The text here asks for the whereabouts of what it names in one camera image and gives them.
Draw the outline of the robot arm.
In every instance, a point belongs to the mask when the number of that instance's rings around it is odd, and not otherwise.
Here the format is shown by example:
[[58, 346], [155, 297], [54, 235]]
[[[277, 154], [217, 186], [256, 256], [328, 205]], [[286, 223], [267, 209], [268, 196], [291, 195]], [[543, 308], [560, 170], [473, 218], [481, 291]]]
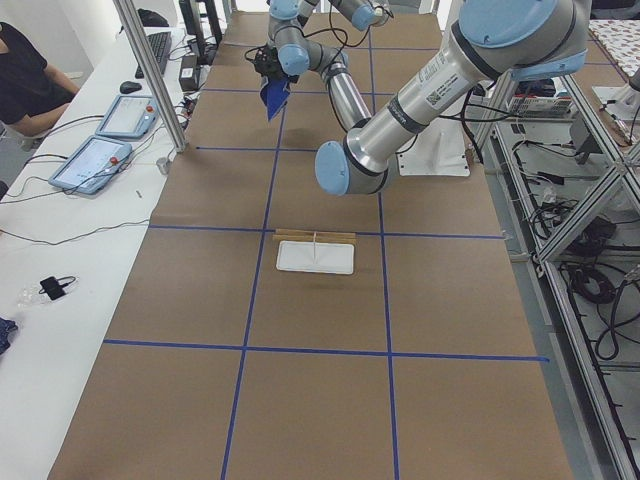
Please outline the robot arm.
[[324, 143], [315, 176], [332, 195], [381, 190], [396, 152], [482, 80], [509, 72], [516, 82], [582, 68], [588, 1], [486, 1], [462, 4], [439, 52], [362, 127]]
[[316, 1], [271, 1], [268, 40], [247, 50], [245, 59], [261, 76], [260, 98], [269, 120], [284, 108], [291, 85], [312, 71], [323, 81], [341, 128], [362, 127], [371, 113], [349, 71], [346, 50], [355, 45], [348, 42], [343, 29], [329, 29], [339, 42], [337, 47], [318, 43], [304, 32], [317, 5]]

